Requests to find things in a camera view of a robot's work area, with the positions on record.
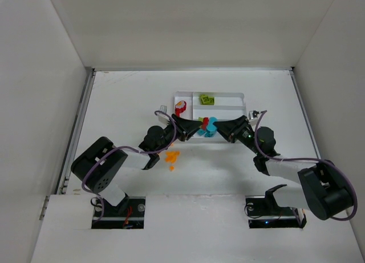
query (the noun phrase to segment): white tray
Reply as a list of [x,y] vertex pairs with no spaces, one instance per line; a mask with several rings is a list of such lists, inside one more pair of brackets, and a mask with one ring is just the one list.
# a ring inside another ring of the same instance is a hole
[[[201,105],[199,100],[201,94],[214,96],[214,105]],[[199,117],[214,116],[218,121],[222,121],[236,119],[242,115],[247,116],[243,93],[177,91],[174,110],[175,105],[181,100],[186,101],[186,111],[180,115],[184,119],[198,120]],[[219,133],[216,133],[214,137],[204,137],[196,133],[190,141],[227,142]]]

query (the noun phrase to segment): blue block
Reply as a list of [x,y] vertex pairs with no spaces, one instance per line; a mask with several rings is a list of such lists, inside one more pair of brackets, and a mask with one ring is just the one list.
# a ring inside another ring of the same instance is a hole
[[205,131],[203,129],[199,129],[197,133],[198,135],[202,136],[203,134],[205,134]]
[[206,127],[206,134],[205,137],[213,137],[216,132],[217,132],[217,127],[213,125],[213,122],[216,122],[217,118],[215,118],[214,116],[211,116],[209,118],[209,124]]

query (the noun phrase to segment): red object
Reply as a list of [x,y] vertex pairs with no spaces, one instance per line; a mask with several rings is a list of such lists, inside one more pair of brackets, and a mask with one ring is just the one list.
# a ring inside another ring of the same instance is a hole
[[129,208],[127,208],[127,216],[125,217],[122,228],[124,228],[124,226],[128,224],[128,218],[131,216],[131,214],[132,214],[132,206],[129,206]]
[[175,115],[180,116],[186,110],[186,101],[181,100],[175,105]]
[[208,124],[209,124],[209,118],[203,118],[203,124],[202,124],[201,128],[205,131],[206,126],[208,126]]

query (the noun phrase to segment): toy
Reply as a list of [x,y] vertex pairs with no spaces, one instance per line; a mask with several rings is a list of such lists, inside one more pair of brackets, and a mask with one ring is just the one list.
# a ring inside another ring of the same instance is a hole
[[216,132],[217,132],[217,127],[214,126],[214,122],[217,121],[217,118],[215,118],[214,116],[211,116],[209,118],[209,123],[208,123],[208,126],[206,127],[206,134],[205,134],[205,137],[213,137]]
[[199,96],[201,105],[208,105],[209,104],[209,97],[207,95],[201,94]]
[[199,118],[199,121],[203,122],[203,124],[197,133],[198,133],[198,135],[202,136],[205,134],[206,127],[208,126],[208,123],[209,123],[209,119],[208,118]]
[[186,101],[181,100],[175,105],[175,115],[180,116],[186,110]]
[[177,160],[177,157],[180,155],[179,151],[170,151],[166,152],[167,157],[165,158],[166,162],[170,162],[171,164],[174,164]]
[[214,105],[214,96],[201,94],[199,96],[201,105]]

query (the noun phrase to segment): green block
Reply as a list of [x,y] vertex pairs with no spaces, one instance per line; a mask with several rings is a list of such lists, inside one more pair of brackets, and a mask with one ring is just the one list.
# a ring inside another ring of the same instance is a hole
[[199,99],[202,105],[209,105],[209,97],[207,95],[200,95]]
[[208,105],[214,105],[214,96],[209,96],[209,104]]

